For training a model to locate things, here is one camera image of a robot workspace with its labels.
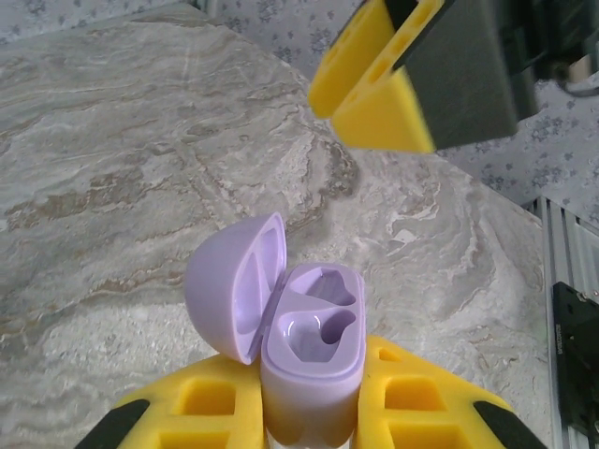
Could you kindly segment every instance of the black gripper pad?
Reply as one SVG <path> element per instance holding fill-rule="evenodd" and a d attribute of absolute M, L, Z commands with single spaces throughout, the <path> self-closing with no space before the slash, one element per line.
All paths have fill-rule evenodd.
<path fill-rule="evenodd" d="M 118 409 L 112 409 L 75 446 L 75 449 L 117 449 L 148 407 L 150 401 L 138 399 Z"/>
<path fill-rule="evenodd" d="M 475 409 L 505 449 L 547 449 L 512 412 L 480 400 Z"/>

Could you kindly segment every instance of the holder slot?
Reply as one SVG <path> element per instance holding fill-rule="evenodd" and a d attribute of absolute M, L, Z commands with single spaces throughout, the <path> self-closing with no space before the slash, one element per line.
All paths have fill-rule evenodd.
<path fill-rule="evenodd" d="M 356 322 L 351 311 L 291 312 L 279 319 L 285 343 L 302 362 L 327 363 L 337 353 L 345 330 Z"/>

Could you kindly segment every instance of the yellow holder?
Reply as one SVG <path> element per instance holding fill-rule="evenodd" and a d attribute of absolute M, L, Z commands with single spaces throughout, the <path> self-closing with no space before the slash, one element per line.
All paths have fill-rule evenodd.
<path fill-rule="evenodd" d="M 148 409 L 119 449 L 265 449 L 259 361 L 216 355 L 120 400 Z M 380 337 L 367 340 L 353 449 L 502 449 L 474 404 L 502 399 Z"/>
<path fill-rule="evenodd" d="M 431 25 L 444 0 L 421 0 L 394 30 L 385 0 L 362 6 L 324 55 L 308 93 L 319 118 L 331 118 L 350 147 L 434 152 L 434 142 L 404 67 L 395 63 Z"/>

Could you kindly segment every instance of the purple earbud case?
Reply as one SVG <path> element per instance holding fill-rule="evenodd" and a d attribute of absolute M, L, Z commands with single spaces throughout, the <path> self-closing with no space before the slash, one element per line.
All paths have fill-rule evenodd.
<path fill-rule="evenodd" d="M 279 213 L 210 236 L 191 257 L 185 303 L 199 335 L 249 365 L 261 355 L 267 428 L 282 444 L 338 447 L 356 423 L 364 281 L 336 264 L 286 271 Z"/>

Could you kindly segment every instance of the metal rail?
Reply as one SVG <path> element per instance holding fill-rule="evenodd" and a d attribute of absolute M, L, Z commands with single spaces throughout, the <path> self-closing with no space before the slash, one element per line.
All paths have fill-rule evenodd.
<path fill-rule="evenodd" d="M 590 440 L 567 426 L 560 414 L 552 290 L 555 283 L 565 282 L 599 301 L 599 230 L 542 196 L 526 209 L 543 222 L 553 444 L 555 449 L 589 449 Z"/>

